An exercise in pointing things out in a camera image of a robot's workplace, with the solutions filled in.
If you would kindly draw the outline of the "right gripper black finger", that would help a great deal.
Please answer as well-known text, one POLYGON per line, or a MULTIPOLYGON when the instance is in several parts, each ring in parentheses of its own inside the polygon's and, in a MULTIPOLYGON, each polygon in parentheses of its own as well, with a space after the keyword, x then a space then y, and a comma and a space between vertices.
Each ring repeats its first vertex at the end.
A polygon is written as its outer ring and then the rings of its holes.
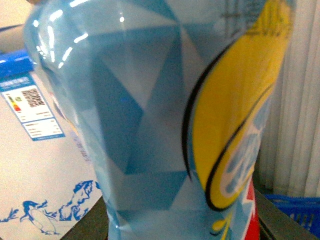
POLYGON ((318 237, 280 211, 264 194, 255 190, 261 240, 317 240, 318 237))

